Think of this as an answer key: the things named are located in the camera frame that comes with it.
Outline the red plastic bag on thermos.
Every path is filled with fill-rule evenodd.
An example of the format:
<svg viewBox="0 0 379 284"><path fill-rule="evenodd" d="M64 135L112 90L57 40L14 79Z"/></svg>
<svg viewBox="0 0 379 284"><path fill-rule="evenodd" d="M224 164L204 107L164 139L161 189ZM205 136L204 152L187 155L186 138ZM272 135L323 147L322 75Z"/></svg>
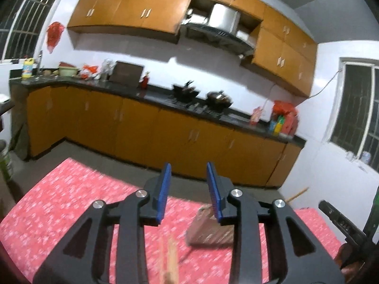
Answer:
<svg viewBox="0 0 379 284"><path fill-rule="evenodd" d="M293 114L296 116L298 114L298 110L292 103L275 100L272 107L272 113L283 116L286 116L288 114Z"/></svg>

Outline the red floral tablecloth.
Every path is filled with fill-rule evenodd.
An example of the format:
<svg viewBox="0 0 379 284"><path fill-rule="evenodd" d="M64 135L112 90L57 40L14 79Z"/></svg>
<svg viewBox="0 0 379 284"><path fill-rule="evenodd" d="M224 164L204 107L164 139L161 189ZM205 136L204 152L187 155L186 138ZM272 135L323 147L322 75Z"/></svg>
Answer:
<svg viewBox="0 0 379 284"><path fill-rule="evenodd" d="M17 268L32 280L41 263L89 205L125 199L137 187L68 158L45 175L1 221L1 243ZM227 283L231 248L192 249L185 233L202 203L170 196L162 223L146 227L150 283L159 283L161 244L177 244L180 283Z"/></svg>

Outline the black countertop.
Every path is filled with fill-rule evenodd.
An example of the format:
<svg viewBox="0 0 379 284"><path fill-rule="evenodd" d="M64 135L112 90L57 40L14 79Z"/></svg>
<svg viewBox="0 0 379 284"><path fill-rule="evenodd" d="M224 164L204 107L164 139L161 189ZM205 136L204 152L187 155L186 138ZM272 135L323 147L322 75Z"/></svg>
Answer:
<svg viewBox="0 0 379 284"><path fill-rule="evenodd" d="M65 76L44 76L32 77L27 80L21 78L10 78L8 81L9 87L20 85L27 91L34 91L44 87L76 87L95 92L103 92L113 96L119 96L149 105L155 105L159 108L173 110L192 117L205 119L222 126L238 129L246 133L257 135L263 138L269 138L282 143L294 144L300 148L304 148L307 140L297 135L287 137L285 135L275 135L269 131L269 123L265 121L258 122L258 125L252 126L249 124L249 116L241 111L232 108L225 109L221 114L211 114L204 106L206 101L196 98L193 103L197 103L196 109L190 109L189 105L182 105L174 99L172 90L150 85L147 90L139 88L131 88L113 83L110 81L97 80L81 80L79 78Z"/></svg>

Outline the wooden chopstick far right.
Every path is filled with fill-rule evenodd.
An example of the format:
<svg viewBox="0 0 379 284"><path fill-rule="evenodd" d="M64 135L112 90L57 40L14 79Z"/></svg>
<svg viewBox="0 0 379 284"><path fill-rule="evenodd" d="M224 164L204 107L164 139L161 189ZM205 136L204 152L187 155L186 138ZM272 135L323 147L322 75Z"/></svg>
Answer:
<svg viewBox="0 0 379 284"><path fill-rule="evenodd" d="M304 193L306 193L308 190L309 190L309 187L307 186L306 188L304 188L301 191L299 191L297 194L294 194L293 196L291 196L288 199L286 199L285 202L287 204L289 204L293 200L297 199L298 197L300 197L301 195L303 195Z"/></svg>

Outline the clear plastic bag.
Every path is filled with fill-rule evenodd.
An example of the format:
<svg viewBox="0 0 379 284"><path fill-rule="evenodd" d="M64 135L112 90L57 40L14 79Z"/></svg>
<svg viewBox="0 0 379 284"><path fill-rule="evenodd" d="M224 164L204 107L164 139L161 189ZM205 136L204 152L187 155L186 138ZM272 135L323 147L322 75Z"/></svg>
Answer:
<svg viewBox="0 0 379 284"><path fill-rule="evenodd" d="M115 61L112 59L105 59L100 68L99 79L101 81L107 81L110 75L113 73L113 69L115 66Z"/></svg>

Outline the red bag hanging on wall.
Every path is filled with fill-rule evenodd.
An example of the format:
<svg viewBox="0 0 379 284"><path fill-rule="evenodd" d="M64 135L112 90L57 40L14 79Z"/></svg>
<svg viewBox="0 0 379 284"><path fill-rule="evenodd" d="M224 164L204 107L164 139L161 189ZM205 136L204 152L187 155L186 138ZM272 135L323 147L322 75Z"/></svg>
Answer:
<svg viewBox="0 0 379 284"><path fill-rule="evenodd" d="M65 26L60 22L53 22L49 25L47 29L47 41L46 47L49 54L52 54L56 46L58 45L63 31L65 30Z"/></svg>

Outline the green basin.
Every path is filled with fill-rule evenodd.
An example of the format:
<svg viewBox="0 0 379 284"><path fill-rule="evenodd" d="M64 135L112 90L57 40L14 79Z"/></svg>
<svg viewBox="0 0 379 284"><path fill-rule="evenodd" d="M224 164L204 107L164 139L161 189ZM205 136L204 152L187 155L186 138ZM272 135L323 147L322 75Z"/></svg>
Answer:
<svg viewBox="0 0 379 284"><path fill-rule="evenodd" d="M60 76L72 77L78 74L79 69L69 63L61 62L59 63L58 72Z"/></svg>

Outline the black wok left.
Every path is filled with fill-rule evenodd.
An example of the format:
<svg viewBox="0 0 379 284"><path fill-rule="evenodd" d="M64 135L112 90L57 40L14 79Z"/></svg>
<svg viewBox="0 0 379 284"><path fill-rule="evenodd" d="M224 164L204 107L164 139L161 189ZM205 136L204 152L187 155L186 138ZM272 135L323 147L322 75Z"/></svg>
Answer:
<svg viewBox="0 0 379 284"><path fill-rule="evenodd" d="M193 81L187 81L184 86L172 85L173 96L177 101L182 103L191 103L200 94L200 91L191 84Z"/></svg>

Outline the small red bottle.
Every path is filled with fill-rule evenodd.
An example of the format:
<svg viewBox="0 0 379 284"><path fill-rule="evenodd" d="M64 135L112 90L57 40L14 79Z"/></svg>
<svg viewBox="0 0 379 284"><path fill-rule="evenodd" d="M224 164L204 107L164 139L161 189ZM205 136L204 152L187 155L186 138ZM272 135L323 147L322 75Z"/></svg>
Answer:
<svg viewBox="0 0 379 284"><path fill-rule="evenodd" d="M140 88L143 90L146 90L148 87L149 80L150 80L150 73L146 72L145 75L143 76L141 82L140 82Z"/></svg>

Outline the wooden chopstick group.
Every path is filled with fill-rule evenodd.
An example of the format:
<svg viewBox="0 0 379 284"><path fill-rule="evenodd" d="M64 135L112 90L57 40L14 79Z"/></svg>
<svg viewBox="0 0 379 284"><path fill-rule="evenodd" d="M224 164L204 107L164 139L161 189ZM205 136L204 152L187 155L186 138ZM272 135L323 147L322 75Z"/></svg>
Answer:
<svg viewBox="0 0 379 284"><path fill-rule="evenodd" d="M168 239L166 261L166 283L179 284L179 260L177 253L177 243L173 237Z"/></svg>

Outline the pink plastic bottle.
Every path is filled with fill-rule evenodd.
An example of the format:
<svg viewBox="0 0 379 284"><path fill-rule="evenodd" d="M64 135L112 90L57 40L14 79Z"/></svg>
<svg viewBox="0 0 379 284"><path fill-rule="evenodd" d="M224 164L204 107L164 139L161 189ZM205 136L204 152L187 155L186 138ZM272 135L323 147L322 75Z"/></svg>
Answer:
<svg viewBox="0 0 379 284"><path fill-rule="evenodd" d="M253 113L250 118L250 124L257 125L257 123L260 121L262 113L263 113L263 108L261 106L253 109Z"/></svg>

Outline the stainless range hood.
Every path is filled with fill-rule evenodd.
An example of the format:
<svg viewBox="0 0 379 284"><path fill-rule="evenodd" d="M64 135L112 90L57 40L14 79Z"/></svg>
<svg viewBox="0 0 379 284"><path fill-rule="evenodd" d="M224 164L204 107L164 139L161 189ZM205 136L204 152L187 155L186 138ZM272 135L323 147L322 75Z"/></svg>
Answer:
<svg viewBox="0 0 379 284"><path fill-rule="evenodd" d="M256 19L220 3L192 1L181 22L180 32L188 39L228 51L238 57L254 55L256 41L251 31Z"/></svg>

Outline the yellow detergent bottle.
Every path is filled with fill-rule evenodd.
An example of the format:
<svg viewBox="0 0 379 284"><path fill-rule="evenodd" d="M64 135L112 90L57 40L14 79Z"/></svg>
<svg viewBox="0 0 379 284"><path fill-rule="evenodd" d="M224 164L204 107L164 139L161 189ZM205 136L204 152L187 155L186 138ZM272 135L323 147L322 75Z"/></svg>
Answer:
<svg viewBox="0 0 379 284"><path fill-rule="evenodd" d="M26 58L24 60L22 74L21 74L21 78L23 80L26 80L32 76L34 63L35 63L34 58Z"/></svg>

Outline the orange plastic bag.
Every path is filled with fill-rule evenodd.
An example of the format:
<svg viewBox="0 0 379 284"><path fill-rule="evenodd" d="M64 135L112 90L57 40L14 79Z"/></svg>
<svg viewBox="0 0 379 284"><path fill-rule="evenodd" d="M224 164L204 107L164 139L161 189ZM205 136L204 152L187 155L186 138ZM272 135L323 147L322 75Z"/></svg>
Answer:
<svg viewBox="0 0 379 284"><path fill-rule="evenodd" d="M84 65L79 72L79 77L83 80L91 79L93 76L96 76L98 73L97 65Z"/></svg>

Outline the dark cutting board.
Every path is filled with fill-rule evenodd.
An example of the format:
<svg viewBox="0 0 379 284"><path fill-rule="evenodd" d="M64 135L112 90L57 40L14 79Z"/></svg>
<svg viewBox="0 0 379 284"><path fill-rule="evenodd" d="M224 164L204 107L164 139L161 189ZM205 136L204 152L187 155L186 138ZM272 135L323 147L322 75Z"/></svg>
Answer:
<svg viewBox="0 0 379 284"><path fill-rule="evenodd" d="M137 88L143 73L144 67L132 63L117 61L109 81L127 87Z"/></svg>

